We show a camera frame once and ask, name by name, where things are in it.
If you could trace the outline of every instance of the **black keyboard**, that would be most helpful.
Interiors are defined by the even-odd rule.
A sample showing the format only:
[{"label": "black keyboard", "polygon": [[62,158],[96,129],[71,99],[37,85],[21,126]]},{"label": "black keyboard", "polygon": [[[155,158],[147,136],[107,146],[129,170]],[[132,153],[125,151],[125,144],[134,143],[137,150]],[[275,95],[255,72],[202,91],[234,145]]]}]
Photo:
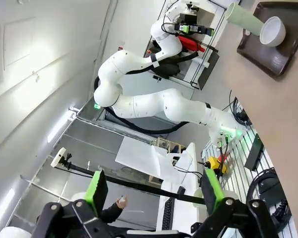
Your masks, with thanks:
[{"label": "black keyboard", "polygon": [[[184,187],[179,187],[177,194],[183,195],[185,192]],[[164,212],[162,219],[162,230],[172,230],[173,221],[174,198],[169,198],[164,204]]]}]

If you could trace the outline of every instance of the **human hand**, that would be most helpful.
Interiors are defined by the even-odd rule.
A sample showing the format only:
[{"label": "human hand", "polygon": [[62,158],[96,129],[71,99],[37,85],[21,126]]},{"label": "human hand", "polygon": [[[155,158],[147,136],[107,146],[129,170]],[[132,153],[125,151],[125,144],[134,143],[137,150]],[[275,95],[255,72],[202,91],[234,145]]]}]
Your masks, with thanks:
[{"label": "human hand", "polygon": [[127,196],[124,196],[122,200],[121,198],[117,198],[116,204],[120,209],[124,209],[125,207],[127,207],[128,206]]}]

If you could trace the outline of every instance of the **bowl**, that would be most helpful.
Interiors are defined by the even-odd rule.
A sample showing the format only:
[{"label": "bowl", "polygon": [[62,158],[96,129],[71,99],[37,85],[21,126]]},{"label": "bowl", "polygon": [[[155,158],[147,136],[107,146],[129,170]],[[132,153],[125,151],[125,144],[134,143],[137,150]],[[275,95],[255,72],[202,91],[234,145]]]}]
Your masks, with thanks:
[{"label": "bowl", "polygon": [[265,46],[275,47],[283,42],[286,30],[283,22],[277,16],[269,18],[260,31],[259,40]]}]

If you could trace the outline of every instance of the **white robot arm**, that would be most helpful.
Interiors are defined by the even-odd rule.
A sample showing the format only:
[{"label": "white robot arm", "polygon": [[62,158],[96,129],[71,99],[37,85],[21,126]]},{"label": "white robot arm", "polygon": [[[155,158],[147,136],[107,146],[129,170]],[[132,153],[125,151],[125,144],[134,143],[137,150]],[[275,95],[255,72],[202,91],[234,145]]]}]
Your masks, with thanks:
[{"label": "white robot arm", "polygon": [[[151,65],[156,67],[159,61],[181,52],[182,45],[178,37],[167,32],[172,32],[170,26],[173,25],[170,23],[173,23],[180,13],[192,14],[188,3],[187,0],[178,2],[167,11],[164,18],[151,27],[151,35],[161,47],[155,58],[142,58],[132,52],[121,50],[104,62],[98,71],[101,84],[95,90],[94,99],[102,107],[111,106],[115,114],[121,118],[152,117],[164,111],[172,121],[206,125],[209,127],[211,141],[217,145],[219,141],[225,141],[225,136],[231,141],[238,135],[239,124],[231,114],[209,104],[187,100],[176,89],[147,95],[124,96],[122,87],[118,84],[119,79],[127,72],[142,70]],[[167,32],[162,29],[162,25],[166,27]]]}]

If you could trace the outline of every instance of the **person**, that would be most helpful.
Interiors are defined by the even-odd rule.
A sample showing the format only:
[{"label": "person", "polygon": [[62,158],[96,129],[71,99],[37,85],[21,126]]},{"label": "person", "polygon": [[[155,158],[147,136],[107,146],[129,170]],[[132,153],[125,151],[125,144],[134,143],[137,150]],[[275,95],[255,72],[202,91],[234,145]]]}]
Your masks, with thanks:
[{"label": "person", "polygon": [[117,198],[116,202],[109,208],[103,210],[100,214],[100,219],[104,223],[112,223],[117,220],[123,210],[128,206],[127,196]]}]

